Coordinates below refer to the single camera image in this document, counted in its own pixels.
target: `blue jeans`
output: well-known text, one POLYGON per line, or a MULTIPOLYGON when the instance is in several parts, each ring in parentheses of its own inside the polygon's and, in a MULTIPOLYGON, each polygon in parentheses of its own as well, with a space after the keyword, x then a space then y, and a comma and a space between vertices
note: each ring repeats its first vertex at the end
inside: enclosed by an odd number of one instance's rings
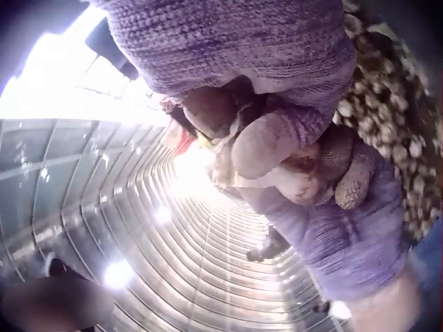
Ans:
POLYGON ((423 309, 410 332, 442 331, 442 217, 434 223, 429 234, 412 249, 424 267, 418 278, 423 291, 423 309))

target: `work glove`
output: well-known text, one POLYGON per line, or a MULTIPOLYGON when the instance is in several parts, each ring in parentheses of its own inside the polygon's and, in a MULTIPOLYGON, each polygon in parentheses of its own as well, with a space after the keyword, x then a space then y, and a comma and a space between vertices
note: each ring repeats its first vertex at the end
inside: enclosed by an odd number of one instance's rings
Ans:
POLYGON ((301 206, 276 187, 238 188, 253 210, 264 214, 304 259, 331 300, 365 297, 404 269, 407 246, 402 236, 400 184, 393 169, 363 142, 361 154, 374 160, 365 200, 342 209, 334 200, 301 206))

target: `yellow object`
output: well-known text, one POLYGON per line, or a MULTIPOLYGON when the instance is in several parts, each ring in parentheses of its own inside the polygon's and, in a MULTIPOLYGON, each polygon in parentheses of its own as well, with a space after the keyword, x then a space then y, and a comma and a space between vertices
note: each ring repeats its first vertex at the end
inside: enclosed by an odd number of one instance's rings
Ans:
POLYGON ((208 140, 201 132, 197 131, 197 140, 200 143, 201 147, 212 150, 214 145, 208 140))

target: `metal grid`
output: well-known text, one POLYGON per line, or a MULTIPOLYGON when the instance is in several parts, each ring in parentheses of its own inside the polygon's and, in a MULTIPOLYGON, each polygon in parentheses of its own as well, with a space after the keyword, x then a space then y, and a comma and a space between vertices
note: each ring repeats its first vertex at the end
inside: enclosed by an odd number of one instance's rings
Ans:
MULTIPOLYGON (((96 92, 121 98, 129 86, 121 80, 119 91, 96 92)), ((91 89, 86 79, 79 88, 91 89)), ((0 122, 2 275, 12 284, 40 277, 55 251, 101 282, 109 263, 125 259, 135 278, 115 291, 102 331, 348 330, 311 312, 319 294, 293 252, 245 260, 267 227, 244 202, 174 194, 163 133, 100 121, 0 122), (166 224, 162 208, 171 212, 166 224)))

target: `red object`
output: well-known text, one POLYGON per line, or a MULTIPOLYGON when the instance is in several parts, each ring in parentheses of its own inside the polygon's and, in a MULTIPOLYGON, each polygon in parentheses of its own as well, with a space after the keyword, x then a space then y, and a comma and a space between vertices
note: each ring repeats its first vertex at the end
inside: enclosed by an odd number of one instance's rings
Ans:
POLYGON ((176 155, 184 154, 196 140, 177 121, 171 119, 161 142, 176 155))

